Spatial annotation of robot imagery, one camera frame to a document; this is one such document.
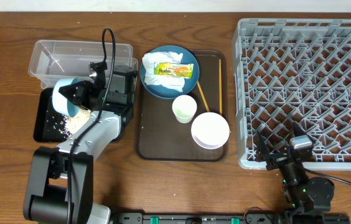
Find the white napkin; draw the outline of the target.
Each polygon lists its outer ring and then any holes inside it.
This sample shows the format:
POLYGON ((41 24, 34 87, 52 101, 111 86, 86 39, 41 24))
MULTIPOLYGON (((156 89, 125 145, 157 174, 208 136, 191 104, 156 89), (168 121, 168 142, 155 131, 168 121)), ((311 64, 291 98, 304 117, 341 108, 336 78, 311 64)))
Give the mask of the white napkin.
POLYGON ((175 78, 175 77, 165 77, 161 75, 154 74, 154 67, 161 62, 166 63, 180 63, 183 57, 183 53, 176 52, 151 52, 146 53, 142 62, 144 68, 146 69, 146 74, 144 78, 144 82, 147 85, 161 85, 170 90, 176 90, 178 92, 183 91, 183 87, 185 85, 185 81, 183 78, 175 78))

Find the rice leftovers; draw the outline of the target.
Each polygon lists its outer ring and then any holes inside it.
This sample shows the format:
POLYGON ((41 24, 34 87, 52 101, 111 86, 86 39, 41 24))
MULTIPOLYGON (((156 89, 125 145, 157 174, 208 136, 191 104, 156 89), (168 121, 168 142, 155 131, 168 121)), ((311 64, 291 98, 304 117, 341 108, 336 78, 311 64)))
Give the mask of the rice leftovers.
POLYGON ((76 116, 69 117, 56 112, 47 111, 44 123, 44 137, 49 141, 65 140, 75 134, 90 119, 90 110, 80 109, 76 116))

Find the light blue bowl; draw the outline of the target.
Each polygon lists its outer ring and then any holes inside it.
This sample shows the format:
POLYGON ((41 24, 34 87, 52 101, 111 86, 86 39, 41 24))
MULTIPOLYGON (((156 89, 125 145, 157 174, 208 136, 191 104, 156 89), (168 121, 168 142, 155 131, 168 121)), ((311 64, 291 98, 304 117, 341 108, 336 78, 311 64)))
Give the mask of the light blue bowl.
POLYGON ((52 104, 56 112, 74 117, 79 111, 79 107, 75 106, 69 100, 66 99, 61 93, 59 93, 60 87, 71 85, 77 82, 80 82, 79 78, 64 78, 60 79, 54 86, 52 94, 52 104))

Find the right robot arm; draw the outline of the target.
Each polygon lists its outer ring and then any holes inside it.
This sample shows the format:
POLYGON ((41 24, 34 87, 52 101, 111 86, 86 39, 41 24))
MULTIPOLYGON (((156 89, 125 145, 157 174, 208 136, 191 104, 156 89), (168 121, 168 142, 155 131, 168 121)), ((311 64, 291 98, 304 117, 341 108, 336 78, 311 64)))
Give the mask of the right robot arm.
POLYGON ((278 153, 270 153, 264 137, 258 135, 258 162, 266 163, 266 170, 279 170, 283 177, 283 190, 292 207, 275 215, 273 223, 325 223, 325 213, 331 209, 334 183, 325 177, 310 178, 303 162, 312 157, 315 140, 297 123, 293 124, 294 136, 278 153))

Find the yellow green snack wrapper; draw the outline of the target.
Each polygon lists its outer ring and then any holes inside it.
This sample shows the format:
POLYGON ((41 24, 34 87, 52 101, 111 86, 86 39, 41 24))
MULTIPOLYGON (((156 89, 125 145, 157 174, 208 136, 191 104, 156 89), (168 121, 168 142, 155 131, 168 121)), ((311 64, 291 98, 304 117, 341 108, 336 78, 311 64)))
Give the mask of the yellow green snack wrapper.
POLYGON ((194 65, 160 62, 154 67, 154 74, 164 77, 177 77, 190 79, 194 71, 194 65))

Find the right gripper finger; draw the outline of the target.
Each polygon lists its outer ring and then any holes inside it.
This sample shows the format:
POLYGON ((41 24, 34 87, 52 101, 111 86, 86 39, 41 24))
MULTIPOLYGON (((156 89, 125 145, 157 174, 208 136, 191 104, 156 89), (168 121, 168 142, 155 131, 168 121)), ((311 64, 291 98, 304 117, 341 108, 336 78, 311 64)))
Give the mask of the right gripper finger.
POLYGON ((297 122, 293 122, 292 123, 292 130, 293 130, 293 135, 294 135, 294 137, 296 138, 296 137, 299 137, 299 136, 309 136, 306 132, 305 132, 305 130, 303 130, 301 127, 300 127, 300 125, 297 123, 297 122))
POLYGON ((258 153, 269 154, 269 150, 267 148, 265 140, 259 131, 257 131, 257 136, 258 136, 258 153))

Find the white paper cup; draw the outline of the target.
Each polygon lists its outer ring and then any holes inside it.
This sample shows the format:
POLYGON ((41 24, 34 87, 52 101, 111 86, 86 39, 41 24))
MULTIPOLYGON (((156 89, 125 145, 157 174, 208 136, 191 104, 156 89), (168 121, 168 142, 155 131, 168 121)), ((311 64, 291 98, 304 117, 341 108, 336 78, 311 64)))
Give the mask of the white paper cup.
POLYGON ((197 103, 189 95, 180 95, 173 101, 172 111, 178 122, 189 123, 197 111, 197 103))

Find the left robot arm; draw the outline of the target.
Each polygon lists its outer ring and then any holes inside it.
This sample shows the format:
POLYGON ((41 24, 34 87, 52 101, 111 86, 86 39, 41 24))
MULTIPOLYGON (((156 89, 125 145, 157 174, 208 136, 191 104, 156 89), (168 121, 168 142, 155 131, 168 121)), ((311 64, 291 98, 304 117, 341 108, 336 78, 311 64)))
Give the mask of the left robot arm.
POLYGON ((133 117, 138 71, 116 65, 93 81, 59 80, 52 92, 57 112, 90 110, 88 121, 55 147, 39 147, 32 156, 23 206, 25 219, 37 223, 109 223, 111 210, 93 201, 93 165, 105 147, 117 141, 133 117))

